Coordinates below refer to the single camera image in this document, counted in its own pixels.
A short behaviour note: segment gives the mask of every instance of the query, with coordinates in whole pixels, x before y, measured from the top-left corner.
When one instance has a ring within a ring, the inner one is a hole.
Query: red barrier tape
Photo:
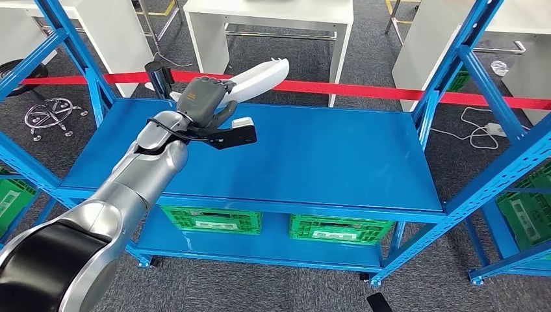
[[[208,75],[209,77],[227,79],[230,75],[204,74],[195,71],[172,70],[175,81],[188,83],[195,77]],[[147,73],[109,73],[104,75],[108,83],[147,83]],[[25,79],[26,85],[85,85],[83,76],[46,77]],[[358,84],[316,83],[309,81],[285,80],[274,90],[303,92],[316,94],[336,94],[339,96],[358,96],[362,98],[379,99],[408,99],[418,100],[423,91],[387,88],[383,86],[361,86]],[[530,99],[525,97],[504,97],[507,104],[514,109],[547,109],[551,110],[551,99]],[[440,101],[447,104],[488,106],[483,96],[477,94],[446,92]]]

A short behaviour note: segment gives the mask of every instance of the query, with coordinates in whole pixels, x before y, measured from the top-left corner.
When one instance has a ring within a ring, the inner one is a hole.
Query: crate label
[[[19,197],[21,192],[16,192],[10,190],[6,196],[0,201],[0,217],[8,210],[8,208],[14,203],[14,201]]]
[[[235,223],[195,221],[195,226],[202,229],[239,229]]]
[[[312,238],[314,239],[342,239],[346,241],[355,241],[357,234],[355,233],[335,233],[325,231],[314,231]]]
[[[522,205],[521,200],[511,200],[511,205],[513,206],[514,211],[517,214],[517,218],[519,218],[520,224],[522,224],[524,232],[530,239],[530,242],[535,242],[540,239],[541,236],[535,229],[535,226],[532,223],[532,220],[530,220],[530,217],[528,216],[528,213]]]

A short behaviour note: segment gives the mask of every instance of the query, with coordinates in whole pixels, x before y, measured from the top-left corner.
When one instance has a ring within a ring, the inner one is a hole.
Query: lower shelf
[[[490,234],[496,244],[502,259],[519,253],[519,248],[509,226],[501,214],[495,201],[490,201],[482,207],[482,213]],[[538,259],[508,270],[509,274],[551,276],[551,260]]]
[[[139,252],[196,259],[379,272],[379,246],[294,240],[289,215],[264,213],[260,235],[181,231],[154,207],[137,243]]]

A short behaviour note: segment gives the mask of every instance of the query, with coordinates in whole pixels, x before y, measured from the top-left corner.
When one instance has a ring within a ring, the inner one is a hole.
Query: blue shelf post
[[[433,103],[433,92],[438,91],[439,99],[441,99],[460,67],[465,63],[492,112],[502,127],[507,129],[506,134],[512,146],[478,177],[463,187],[459,194],[445,206],[448,216],[442,222],[424,226],[396,252],[391,253],[385,260],[383,269],[371,278],[372,285],[380,285],[383,278],[397,270],[484,203],[494,198],[498,192],[510,186],[516,180],[515,178],[524,175],[551,155],[551,116],[547,116],[529,133],[525,133],[513,111],[507,106],[498,93],[497,87],[472,52],[472,48],[502,3],[503,0],[477,0],[474,3],[450,49],[429,82],[422,99],[416,106],[413,118],[416,123],[420,122],[423,113],[431,109],[431,107],[427,109],[426,106]],[[508,267],[508,263],[500,263],[500,265]]]

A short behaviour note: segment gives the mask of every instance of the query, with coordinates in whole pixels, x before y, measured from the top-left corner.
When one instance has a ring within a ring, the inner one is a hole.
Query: black cable
[[[168,133],[170,133],[171,135],[177,137],[177,138],[180,138],[182,140],[189,140],[189,141],[208,141],[209,139],[208,138],[201,138],[201,137],[193,137],[193,136],[187,136],[187,135],[184,135],[182,133],[178,133],[172,129],[170,129],[169,127],[165,126],[163,123],[161,123],[160,121],[158,121],[157,119],[155,118],[148,118],[147,119],[147,122],[153,122],[154,124],[157,125],[157,127],[161,127],[163,128],[164,130],[166,130]]]

